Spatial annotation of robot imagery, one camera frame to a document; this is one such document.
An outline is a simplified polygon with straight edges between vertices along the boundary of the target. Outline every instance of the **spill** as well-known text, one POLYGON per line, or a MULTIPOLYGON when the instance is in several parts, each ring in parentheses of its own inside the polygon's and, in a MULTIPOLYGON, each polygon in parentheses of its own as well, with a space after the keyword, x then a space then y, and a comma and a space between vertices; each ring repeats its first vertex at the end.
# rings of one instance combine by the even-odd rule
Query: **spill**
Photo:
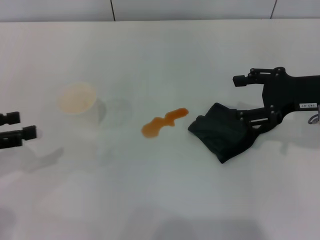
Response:
POLYGON ((147 123, 141 129, 143 136, 146 138, 154 138, 159 135, 160 129, 164 126, 175 126, 175 120, 188 115, 189 111, 186 108, 179 108, 168 112, 164 118, 155 117, 151 122, 147 123))

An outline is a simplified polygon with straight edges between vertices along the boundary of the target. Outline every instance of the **white tabletop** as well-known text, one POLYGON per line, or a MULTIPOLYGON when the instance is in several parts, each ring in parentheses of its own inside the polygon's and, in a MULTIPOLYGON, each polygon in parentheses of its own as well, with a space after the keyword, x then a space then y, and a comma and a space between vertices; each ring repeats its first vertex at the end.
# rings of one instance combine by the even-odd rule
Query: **white tabletop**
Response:
POLYGON ((221 164, 187 130, 219 102, 263 107, 250 68, 320 75, 320 20, 0 23, 0 110, 42 136, 0 151, 1 240, 318 240, 320 127, 294 112, 221 164), (59 90, 97 89, 79 135, 59 90), (154 117, 189 115, 157 138, 154 117))

